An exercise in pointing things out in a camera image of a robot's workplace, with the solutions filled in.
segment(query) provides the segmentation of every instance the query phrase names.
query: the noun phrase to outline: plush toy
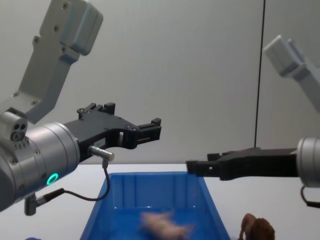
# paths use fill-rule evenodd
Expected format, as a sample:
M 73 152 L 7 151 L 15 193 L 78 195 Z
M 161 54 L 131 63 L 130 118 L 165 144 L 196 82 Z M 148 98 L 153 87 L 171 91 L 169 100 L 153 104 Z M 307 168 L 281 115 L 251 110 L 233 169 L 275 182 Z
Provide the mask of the plush toy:
M 238 240 L 275 240 L 275 230 L 264 218 L 256 218 L 247 213 L 241 223 Z
M 171 213 L 143 213 L 142 226 L 160 240 L 186 239 L 192 227 L 173 224 L 170 220 L 171 215 Z

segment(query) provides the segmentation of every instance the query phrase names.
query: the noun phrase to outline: gray wall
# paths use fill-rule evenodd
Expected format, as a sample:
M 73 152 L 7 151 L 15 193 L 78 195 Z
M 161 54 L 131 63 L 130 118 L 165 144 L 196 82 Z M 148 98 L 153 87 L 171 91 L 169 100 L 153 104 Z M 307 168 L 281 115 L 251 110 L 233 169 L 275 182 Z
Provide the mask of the gray wall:
M 267 0 L 264 45 L 277 35 L 292 38 L 307 56 L 320 63 L 320 1 Z M 281 78 L 265 55 L 262 56 L 257 146 L 291 148 L 302 137 L 320 135 L 320 114 L 298 84 Z
M 22 79 L 49 2 L 0 1 L 0 101 Z M 115 102 L 135 124 L 163 119 L 160 141 L 112 149 L 116 163 L 184 162 L 254 145 L 262 0 L 91 2 L 104 14 L 96 44 L 41 123 L 71 121 L 91 102 Z

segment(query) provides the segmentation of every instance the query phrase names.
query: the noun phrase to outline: white tabletop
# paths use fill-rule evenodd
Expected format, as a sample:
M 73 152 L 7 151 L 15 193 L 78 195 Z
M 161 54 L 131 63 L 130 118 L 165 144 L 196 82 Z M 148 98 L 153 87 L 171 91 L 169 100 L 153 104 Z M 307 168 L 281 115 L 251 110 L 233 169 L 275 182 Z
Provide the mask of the white tabletop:
M 110 165 L 110 173 L 186 171 L 183 164 Z M 80 165 L 73 173 L 37 195 L 65 188 L 96 197 L 104 181 L 101 165 Z M 232 181 L 205 179 L 222 221 L 232 239 L 237 239 L 246 213 L 266 218 L 277 240 L 317 239 L 320 236 L 320 209 L 306 207 L 300 198 L 298 178 L 244 177 Z M 310 200 L 320 201 L 320 190 L 308 190 Z M 64 194 L 39 207 L 34 216 L 24 215 L 21 201 L 0 213 L 0 239 L 77 240 L 80 238 L 94 202 Z

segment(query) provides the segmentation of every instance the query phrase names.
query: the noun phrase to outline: blue plastic bin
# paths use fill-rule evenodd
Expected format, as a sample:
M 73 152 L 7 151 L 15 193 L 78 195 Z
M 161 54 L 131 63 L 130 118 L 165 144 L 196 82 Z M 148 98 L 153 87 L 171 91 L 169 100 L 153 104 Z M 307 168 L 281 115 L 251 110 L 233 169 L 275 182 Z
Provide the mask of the blue plastic bin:
M 178 225 L 195 225 L 192 240 L 230 240 L 203 177 L 186 172 L 110 174 L 109 195 L 94 205 L 81 240 L 153 240 L 141 213 L 173 212 Z M 106 191 L 104 182 L 100 196 Z

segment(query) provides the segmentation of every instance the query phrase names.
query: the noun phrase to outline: green led ring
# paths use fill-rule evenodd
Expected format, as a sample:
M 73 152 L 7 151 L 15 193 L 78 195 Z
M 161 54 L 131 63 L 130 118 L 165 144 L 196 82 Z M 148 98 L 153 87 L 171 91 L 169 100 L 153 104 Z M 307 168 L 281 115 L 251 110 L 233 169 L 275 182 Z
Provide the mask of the green led ring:
M 56 173 L 56 172 L 53 173 L 53 174 L 48 178 L 48 180 L 46 181 L 46 184 L 47 184 L 47 185 L 53 184 L 55 181 L 57 181 L 58 177 L 59 177 L 58 173 Z

